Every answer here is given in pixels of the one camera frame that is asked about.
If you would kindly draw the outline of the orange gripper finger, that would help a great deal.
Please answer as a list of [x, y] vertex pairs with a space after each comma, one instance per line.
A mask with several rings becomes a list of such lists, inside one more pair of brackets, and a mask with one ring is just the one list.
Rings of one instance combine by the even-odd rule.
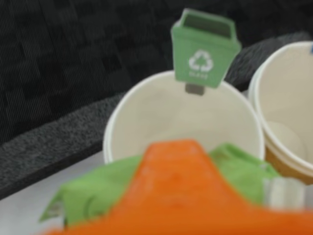
[[41, 220], [64, 218], [50, 235], [310, 235], [304, 196], [234, 145], [156, 142], [62, 185]]

